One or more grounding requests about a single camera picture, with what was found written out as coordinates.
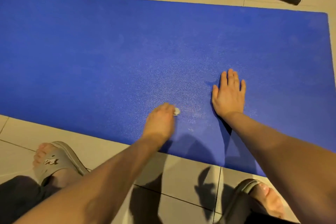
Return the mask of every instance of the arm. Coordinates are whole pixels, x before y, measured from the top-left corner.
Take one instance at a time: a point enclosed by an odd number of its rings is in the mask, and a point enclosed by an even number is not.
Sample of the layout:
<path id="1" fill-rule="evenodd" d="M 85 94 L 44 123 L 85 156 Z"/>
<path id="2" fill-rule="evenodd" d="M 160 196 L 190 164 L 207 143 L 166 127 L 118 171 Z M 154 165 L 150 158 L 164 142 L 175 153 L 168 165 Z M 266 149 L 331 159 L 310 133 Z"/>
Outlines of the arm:
<path id="1" fill-rule="evenodd" d="M 243 114 L 246 85 L 237 72 L 223 72 L 212 103 L 240 136 L 301 223 L 334 223 L 336 154 L 284 135 Z"/>
<path id="2" fill-rule="evenodd" d="M 142 137 L 50 198 L 15 223 L 111 223 L 134 180 L 174 132 L 175 107 L 168 103 L 149 114 Z"/>

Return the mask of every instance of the gray slide sandal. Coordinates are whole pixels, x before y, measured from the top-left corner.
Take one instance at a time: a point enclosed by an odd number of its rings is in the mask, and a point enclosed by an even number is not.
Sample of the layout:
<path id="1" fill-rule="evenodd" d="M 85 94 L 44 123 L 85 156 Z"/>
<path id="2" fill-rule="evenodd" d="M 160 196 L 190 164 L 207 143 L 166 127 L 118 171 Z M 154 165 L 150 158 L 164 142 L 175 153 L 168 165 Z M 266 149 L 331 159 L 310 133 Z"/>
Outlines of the gray slide sandal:
<path id="1" fill-rule="evenodd" d="M 82 176 L 89 173 L 69 145 L 61 141 L 54 141 L 51 144 L 57 149 L 46 154 L 44 162 L 34 169 L 41 186 L 46 184 L 54 172 L 64 168 L 72 168 Z"/>

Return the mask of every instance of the tile floor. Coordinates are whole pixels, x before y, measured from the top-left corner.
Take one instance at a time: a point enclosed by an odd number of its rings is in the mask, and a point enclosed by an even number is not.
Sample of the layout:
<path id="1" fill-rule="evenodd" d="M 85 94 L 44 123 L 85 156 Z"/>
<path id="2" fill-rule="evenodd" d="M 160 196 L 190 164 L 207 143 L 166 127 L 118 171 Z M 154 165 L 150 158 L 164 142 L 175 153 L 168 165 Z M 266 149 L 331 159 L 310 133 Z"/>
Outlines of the tile floor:
<path id="1" fill-rule="evenodd" d="M 329 14 L 332 48 L 336 48 L 336 3 L 332 0 L 303 0 L 298 6 L 278 0 L 162 1 L 326 12 Z M 89 169 L 127 147 L 1 115 L 0 129 L 0 183 L 18 174 L 34 177 L 31 162 L 36 147 L 42 142 L 62 140 L 68 143 Z M 129 191 L 114 223 L 147 223 L 148 216 L 154 224 L 216 222 L 221 217 L 227 195 L 246 178 L 261 179 L 271 186 L 264 177 L 157 153 Z M 284 204 L 287 219 L 297 221 L 286 202 Z"/>

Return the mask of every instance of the yoga mat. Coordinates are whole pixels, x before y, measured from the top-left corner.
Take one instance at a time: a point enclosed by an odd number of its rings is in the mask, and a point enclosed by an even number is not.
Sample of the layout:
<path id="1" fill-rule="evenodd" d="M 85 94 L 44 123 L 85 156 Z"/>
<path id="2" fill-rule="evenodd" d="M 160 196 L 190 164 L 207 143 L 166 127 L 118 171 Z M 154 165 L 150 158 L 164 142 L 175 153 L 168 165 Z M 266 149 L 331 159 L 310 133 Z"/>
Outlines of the yoga mat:
<path id="1" fill-rule="evenodd" d="M 247 83 L 246 115 L 336 152 L 324 13 L 0 0 L 0 39 L 2 115 L 132 144 L 148 113 L 168 101 L 181 114 L 162 152 L 264 175 L 211 107 L 212 85 L 233 68 Z"/>

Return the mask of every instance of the left hand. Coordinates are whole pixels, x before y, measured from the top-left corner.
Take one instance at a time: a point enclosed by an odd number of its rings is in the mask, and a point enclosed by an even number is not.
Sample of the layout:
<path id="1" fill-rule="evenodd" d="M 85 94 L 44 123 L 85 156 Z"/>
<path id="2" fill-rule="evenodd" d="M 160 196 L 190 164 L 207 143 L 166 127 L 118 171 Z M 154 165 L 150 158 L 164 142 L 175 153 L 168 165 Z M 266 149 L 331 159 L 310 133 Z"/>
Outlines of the left hand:
<path id="1" fill-rule="evenodd" d="M 161 146 L 172 136 L 175 129 L 175 106 L 164 103 L 147 117 L 142 138 L 155 139 Z"/>

